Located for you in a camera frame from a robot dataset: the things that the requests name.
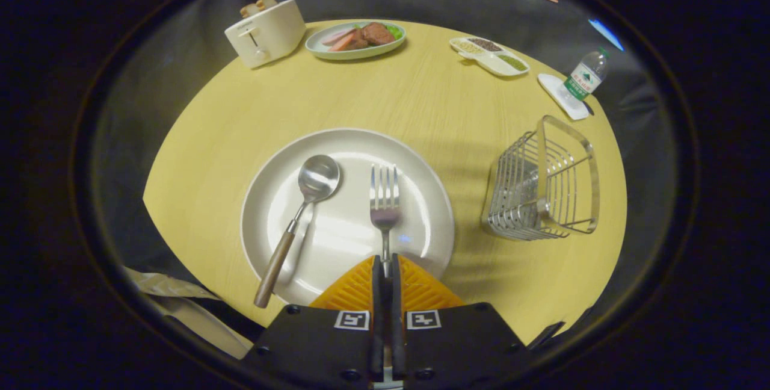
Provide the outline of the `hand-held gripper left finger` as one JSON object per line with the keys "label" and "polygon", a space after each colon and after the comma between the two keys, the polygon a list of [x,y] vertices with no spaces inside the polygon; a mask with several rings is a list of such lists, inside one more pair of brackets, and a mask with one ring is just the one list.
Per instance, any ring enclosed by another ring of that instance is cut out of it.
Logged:
{"label": "hand-held gripper left finger", "polygon": [[300,388],[371,388],[383,380],[383,269],[371,256],[339,278],[319,307],[286,305],[243,363]]}

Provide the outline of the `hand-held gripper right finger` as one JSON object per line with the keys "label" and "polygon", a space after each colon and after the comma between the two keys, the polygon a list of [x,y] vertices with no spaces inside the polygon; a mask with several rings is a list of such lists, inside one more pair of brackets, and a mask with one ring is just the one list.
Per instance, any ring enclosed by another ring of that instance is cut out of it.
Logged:
{"label": "hand-held gripper right finger", "polygon": [[493,388],[533,362],[489,302],[462,302],[406,256],[392,275],[392,376],[406,388]]}

